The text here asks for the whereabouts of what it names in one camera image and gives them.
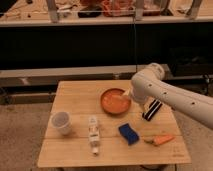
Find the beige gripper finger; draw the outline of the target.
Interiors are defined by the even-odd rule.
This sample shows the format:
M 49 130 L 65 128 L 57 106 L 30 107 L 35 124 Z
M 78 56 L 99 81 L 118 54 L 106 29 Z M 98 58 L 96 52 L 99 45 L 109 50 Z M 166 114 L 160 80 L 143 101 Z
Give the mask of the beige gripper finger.
M 123 97 L 130 97 L 130 89 L 127 89 L 124 91 L 124 93 L 122 94 Z

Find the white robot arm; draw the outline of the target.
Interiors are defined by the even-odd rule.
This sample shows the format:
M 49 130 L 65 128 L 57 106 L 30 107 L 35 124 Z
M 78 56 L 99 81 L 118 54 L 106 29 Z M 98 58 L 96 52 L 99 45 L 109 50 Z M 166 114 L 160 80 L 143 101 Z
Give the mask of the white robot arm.
M 164 77 L 164 68 L 151 63 L 132 76 L 131 88 L 123 96 L 139 105 L 153 97 L 213 130 L 213 97 L 167 84 Z

